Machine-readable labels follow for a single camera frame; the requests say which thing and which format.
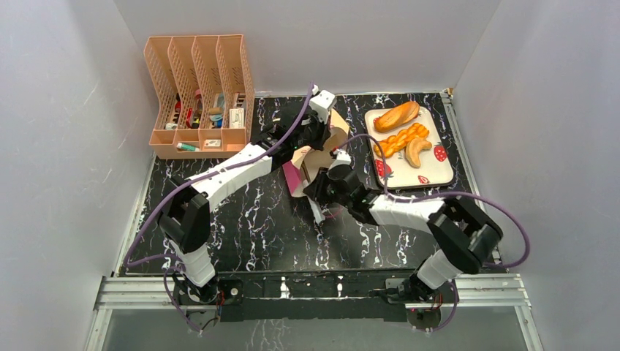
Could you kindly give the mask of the pink and tan paper bag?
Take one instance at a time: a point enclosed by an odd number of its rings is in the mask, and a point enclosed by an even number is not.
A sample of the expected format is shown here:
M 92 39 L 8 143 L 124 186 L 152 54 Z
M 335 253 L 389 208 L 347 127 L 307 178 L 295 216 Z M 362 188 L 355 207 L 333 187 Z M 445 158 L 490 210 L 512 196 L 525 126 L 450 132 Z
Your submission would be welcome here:
M 294 152 L 292 159 L 285 163 L 284 171 L 287 187 L 292 197 L 304 197 L 306 183 L 311 183 L 321 167 L 329 167 L 333 162 L 330 152 L 344 143 L 349 136 L 349 124 L 332 109 L 330 113 L 330 137 L 325 141 L 322 151 L 309 146 Z

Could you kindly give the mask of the metal tongs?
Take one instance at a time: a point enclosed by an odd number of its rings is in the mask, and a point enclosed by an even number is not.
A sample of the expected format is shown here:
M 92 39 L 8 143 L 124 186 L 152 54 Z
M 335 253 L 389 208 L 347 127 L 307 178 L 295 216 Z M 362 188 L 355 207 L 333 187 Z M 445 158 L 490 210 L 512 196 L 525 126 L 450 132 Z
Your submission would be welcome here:
M 322 224 L 325 221 L 325 215 L 322 212 L 322 209 L 320 208 L 320 205 L 318 202 L 316 202 L 315 200 L 313 200 L 311 197 L 309 197 L 306 193 L 306 187 L 308 187 L 311 183 L 311 181 L 313 180 L 313 178 L 311 177 L 310 173 L 308 172 L 306 166 L 304 164 L 302 164 L 300 166 L 300 171 L 302 172 L 302 194 L 308 199 L 309 205 L 311 207 L 312 213 L 313 213 L 313 217 L 314 217 L 314 223 L 315 224 Z

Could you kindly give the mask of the orange braided fake bread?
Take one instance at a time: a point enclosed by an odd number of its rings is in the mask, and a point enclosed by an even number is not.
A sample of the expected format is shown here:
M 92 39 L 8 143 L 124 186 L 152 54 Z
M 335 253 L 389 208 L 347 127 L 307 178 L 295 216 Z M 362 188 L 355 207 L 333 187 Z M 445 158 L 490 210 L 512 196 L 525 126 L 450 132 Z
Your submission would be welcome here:
M 390 158 L 392 155 L 405 148 L 407 144 L 415 138 L 426 139 L 429 134 L 430 131 L 425 126 L 414 123 L 410 127 L 400 130 L 397 134 L 379 141 L 380 148 L 374 146 L 373 151 L 377 156 L 381 156 L 380 149 L 382 149 L 385 158 Z

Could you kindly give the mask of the tan fake croissant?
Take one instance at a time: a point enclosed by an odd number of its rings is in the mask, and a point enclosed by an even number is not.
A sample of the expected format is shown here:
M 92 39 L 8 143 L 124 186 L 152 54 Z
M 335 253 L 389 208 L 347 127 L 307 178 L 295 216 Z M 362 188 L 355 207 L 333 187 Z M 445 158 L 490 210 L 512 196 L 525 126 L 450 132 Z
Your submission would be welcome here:
M 420 154 L 423 151 L 428 151 L 433 147 L 433 144 L 424 138 L 417 137 L 410 141 L 405 148 L 405 158 L 407 162 L 413 168 L 420 168 L 422 163 L 420 160 Z

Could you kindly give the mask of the long orange fake baguette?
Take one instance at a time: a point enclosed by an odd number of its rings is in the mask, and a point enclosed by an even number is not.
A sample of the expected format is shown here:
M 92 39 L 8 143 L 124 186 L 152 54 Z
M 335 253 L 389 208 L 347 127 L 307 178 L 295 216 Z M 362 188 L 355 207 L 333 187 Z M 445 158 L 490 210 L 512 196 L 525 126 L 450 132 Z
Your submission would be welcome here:
M 418 102 L 406 102 L 388 110 L 380 117 L 374 119 L 374 128 L 381 133 L 392 131 L 417 118 L 419 111 L 420 105 Z

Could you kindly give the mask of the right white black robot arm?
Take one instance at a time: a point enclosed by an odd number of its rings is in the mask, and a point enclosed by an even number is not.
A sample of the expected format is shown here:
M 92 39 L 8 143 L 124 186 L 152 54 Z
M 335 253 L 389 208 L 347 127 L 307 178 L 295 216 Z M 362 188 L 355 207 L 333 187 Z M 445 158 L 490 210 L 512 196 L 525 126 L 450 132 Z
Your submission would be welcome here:
M 372 189 L 349 165 L 320 168 L 303 192 L 320 205 L 342 205 L 360 223 L 432 234 L 438 251 L 424 259 L 408 279 L 388 279 L 385 287 L 369 293 L 389 303 L 432 302 L 444 283 L 463 273 L 479 273 L 503 237 L 502 229 L 468 193 L 448 195 L 438 209 L 423 214 L 417 199 Z

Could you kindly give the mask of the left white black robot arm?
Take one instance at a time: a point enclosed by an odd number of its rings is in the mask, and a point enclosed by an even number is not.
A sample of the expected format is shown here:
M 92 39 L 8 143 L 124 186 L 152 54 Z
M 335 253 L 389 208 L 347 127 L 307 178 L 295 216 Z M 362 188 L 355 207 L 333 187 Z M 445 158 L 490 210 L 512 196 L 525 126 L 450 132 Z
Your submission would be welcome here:
M 330 115 L 330 107 L 307 107 L 294 126 L 295 117 L 281 110 L 254 142 L 209 171 L 191 177 L 190 186 L 166 203 L 157 224 L 183 266 L 183 294 L 201 304 L 212 303 L 219 294 L 207 245 L 212 210 L 241 187 L 289 162 L 298 149 L 321 150 L 330 137 Z

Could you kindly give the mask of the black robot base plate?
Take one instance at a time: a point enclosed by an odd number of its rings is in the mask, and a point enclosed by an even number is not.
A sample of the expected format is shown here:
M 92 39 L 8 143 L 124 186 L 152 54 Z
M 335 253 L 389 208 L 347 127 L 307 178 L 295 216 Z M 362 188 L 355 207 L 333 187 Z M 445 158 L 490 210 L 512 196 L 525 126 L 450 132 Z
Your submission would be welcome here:
M 221 272 L 204 288 L 172 273 L 170 288 L 187 314 L 213 310 L 221 322 L 381 319 L 417 328 L 440 324 L 441 309 L 459 301 L 455 282 L 436 290 L 398 268 Z

